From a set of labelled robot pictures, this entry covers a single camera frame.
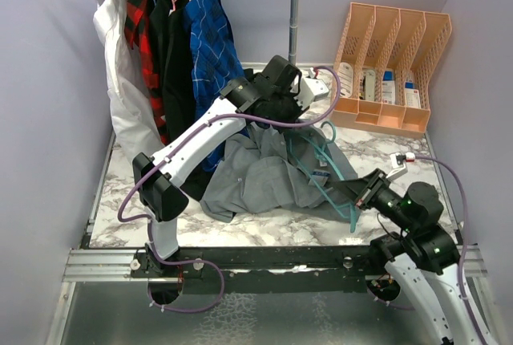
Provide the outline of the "teal plastic hanger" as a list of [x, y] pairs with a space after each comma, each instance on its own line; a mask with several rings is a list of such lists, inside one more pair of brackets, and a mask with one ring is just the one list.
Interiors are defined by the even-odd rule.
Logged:
[[353, 233], [361, 212], [335, 184], [355, 179], [357, 174], [336, 145], [336, 137], [336, 127], [329, 120], [319, 128], [298, 128], [287, 132], [287, 153], [289, 161], [305, 175], [307, 185], [317, 192], [311, 208], [327, 219], [348, 223]]

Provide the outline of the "grey shirt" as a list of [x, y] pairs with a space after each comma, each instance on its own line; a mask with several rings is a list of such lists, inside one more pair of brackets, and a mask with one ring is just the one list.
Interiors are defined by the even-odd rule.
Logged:
[[218, 221], [230, 222], [238, 213], [285, 209], [326, 220], [311, 208], [317, 194], [305, 175], [289, 161], [287, 130], [250, 124], [245, 134], [228, 138], [221, 159], [200, 205]]

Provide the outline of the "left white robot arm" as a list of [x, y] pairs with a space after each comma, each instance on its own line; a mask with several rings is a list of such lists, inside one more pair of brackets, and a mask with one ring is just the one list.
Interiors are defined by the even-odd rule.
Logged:
[[135, 188], [150, 212], [149, 266], [156, 274], [165, 277], [176, 269], [176, 219], [188, 206], [181, 188], [190, 174], [249, 122], [275, 128], [295, 124], [306, 109], [297, 99], [303, 92], [301, 76], [295, 65], [276, 55], [252, 78], [231, 79], [212, 106], [168, 146], [133, 160]]

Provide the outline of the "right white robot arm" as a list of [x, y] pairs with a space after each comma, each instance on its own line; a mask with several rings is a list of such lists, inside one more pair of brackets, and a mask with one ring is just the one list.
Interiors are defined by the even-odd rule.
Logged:
[[376, 209], [400, 229], [371, 241], [368, 263], [374, 272], [392, 276], [436, 343], [496, 342], [470, 293], [463, 250], [438, 223], [444, 207], [433, 185], [416, 181], [400, 196], [376, 169], [365, 177], [336, 181], [333, 188], [357, 208]]

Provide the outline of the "blue plaid shirt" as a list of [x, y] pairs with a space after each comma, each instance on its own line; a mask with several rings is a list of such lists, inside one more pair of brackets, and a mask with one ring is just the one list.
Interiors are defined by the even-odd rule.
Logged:
[[221, 0], [189, 1], [184, 8], [184, 29], [190, 33], [191, 77], [198, 120], [229, 80], [244, 76], [244, 69]]

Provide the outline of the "white shirt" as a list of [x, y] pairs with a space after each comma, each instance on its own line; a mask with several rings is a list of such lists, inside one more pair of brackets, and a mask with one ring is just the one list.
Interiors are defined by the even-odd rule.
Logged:
[[107, 95], [111, 123], [125, 157], [147, 156], [164, 147], [143, 81], [139, 51], [129, 46], [125, 33], [127, 0], [104, 0], [93, 23], [104, 47]]

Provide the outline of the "red black plaid shirt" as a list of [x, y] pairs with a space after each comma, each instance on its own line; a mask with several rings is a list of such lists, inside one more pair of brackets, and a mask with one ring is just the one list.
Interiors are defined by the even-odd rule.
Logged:
[[144, 84], [149, 91], [153, 120], [160, 141], [166, 145], [169, 144], [170, 139], [164, 119], [164, 100], [149, 36], [149, 14], [153, 11], [154, 6], [153, 0], [127, 0], [127, 18], [124, 31], [129, 46], [136, 45], [139, 48], [141, 72]]

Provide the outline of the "grey boxed item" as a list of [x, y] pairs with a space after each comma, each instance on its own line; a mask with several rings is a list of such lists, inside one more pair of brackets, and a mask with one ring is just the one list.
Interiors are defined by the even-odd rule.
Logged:
[[359, 78], [359, 99], [375, 101], [376, 71], [373, 68], [364, 67]]

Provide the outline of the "peach plastic file organizer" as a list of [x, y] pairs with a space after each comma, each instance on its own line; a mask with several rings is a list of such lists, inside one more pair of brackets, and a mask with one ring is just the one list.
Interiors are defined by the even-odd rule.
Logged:
[[[333, 65], [336, 70], [341, 62], [353, 66], [353, 94], [333, 94], [331, 120], [339, 127], [422, 138], [430, 119], [430, 80], [451, 33], [448, 14], [351, 3]], [[364, 67], [376, 71], [374, 102], [359, 99]], [[387, 69], [395, 75], [396, 104], [382, 102], [382, 80]], [[409, 71], [414, 73], [421, 108], [405, 105]]]

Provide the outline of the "blue white box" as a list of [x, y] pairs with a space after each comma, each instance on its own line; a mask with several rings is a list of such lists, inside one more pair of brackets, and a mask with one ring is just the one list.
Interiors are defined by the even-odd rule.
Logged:
[[382, 80], [382, 102], [396, 104], [395, 75], [392, 70], [385, 70]]

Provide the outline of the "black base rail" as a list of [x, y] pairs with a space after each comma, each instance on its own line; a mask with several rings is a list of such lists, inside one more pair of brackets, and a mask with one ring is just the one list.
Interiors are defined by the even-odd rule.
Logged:
[[183, 247], [168, 264], [144, 248], [135, 252], [131, 276], [149, 281], [153, 290], [186, 294], [398, 289], [368, 246]]

